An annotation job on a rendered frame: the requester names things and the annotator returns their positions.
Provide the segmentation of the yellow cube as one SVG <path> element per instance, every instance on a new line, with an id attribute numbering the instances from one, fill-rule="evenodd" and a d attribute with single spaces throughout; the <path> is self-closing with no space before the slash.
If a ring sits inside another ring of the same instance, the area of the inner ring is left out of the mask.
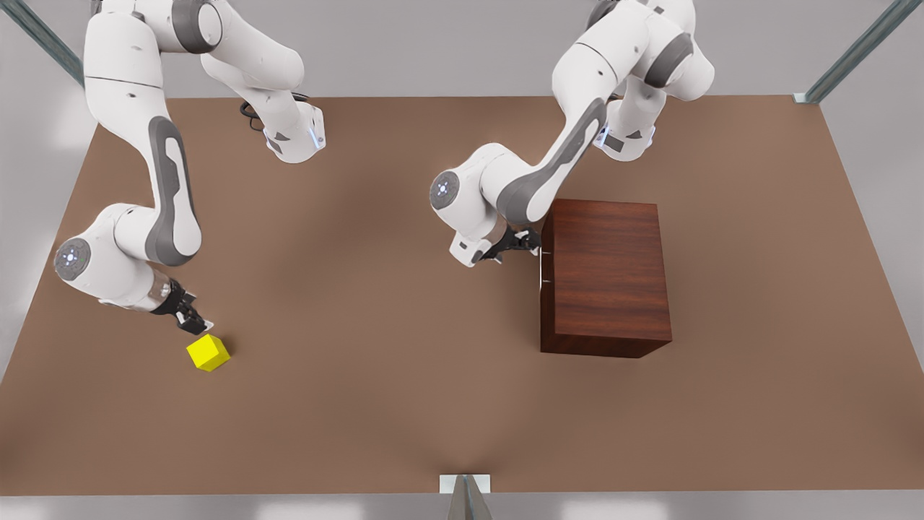
<path id="1" fill-rule="evenodd" d="M 230 359 L 222 340 L 212 334 L 204 334 L 192 342 L 187 346 L 187 353 L 195 368 L 206 372 L 211 372 Z"/>

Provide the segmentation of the silver frame post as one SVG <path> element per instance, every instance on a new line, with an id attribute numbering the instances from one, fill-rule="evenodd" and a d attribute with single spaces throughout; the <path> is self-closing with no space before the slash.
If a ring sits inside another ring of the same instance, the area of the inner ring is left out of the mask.
<path id="1" fill-rule="evenodd" d="M 491 491 L 489 474 L 442 474 L 440 493 L 451 494 L 448 520 L 494 520 L 483 493 Z"/>
<path id="2" fill-rule="evenodd" d="M 0 0 L 0 10 L 3 10 L 30 39 L 34 40 L 80 86 L 84 86 L 82 60 L 24 0 Z"/>
<path id="3" fill-rule="evenodd" d="M 808 91 L 794 93 L 794 102 L 811 105 L 821 103 L 923 3 L 924 0 L 893 0 L 874 23 L 808 88 Z"/>

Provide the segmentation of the dark wooden cabinet box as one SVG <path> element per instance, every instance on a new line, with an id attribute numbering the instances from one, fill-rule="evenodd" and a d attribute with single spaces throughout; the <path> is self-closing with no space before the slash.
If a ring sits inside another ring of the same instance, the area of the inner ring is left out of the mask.
<path id="1" fill-rule="evenodd" d="M 558 199 L 541 242 L 542 352 L 643 358 L 672 342 L 655 204 Z"/>

